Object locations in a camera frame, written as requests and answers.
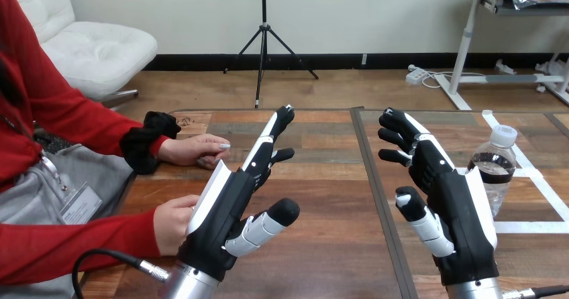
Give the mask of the person's hand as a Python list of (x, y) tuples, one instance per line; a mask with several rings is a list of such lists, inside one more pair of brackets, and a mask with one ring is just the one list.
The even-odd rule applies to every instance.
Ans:
[(186, 230), (199, 196), (187, 195), (158, 206), (154, 212), (154, 234), (162, 257), (176, 255), (186, 239)]
[(199, 166), (214, 170), (222, 159), (229, 156), (230, 147), (231, 143), (225, 138), (202, 134), (182, 140), (165, 140), (157, 157), (176, 166)]

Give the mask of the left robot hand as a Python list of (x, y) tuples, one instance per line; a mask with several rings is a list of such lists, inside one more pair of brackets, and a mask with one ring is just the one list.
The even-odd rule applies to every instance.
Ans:
[(231, 171), (219, 162), (195, 206), (187, 238), (176, 258), (222, 282), (236, 259), (245, 256), (292, 225), (300, 215), (299, 205), (283, 198), (266, 210), (244, 216), (252, 195), (268, 180), (273, 165), (292, 158), (294, 149), (274, 149), (274, 143), (294, 119), (291, 105), (275, 111), (257, 138), (244, 163)]

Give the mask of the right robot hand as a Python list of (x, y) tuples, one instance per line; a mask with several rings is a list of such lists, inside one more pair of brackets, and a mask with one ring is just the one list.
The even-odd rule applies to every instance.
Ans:
[(478, 168), (457, 171), (435, 136), (408, 113), (378, 118), (380, 159), (408, 169), (413, 186), (395, 190), (395, 206), (429, 249), (445, 287), (497, 278), (497, 234)]

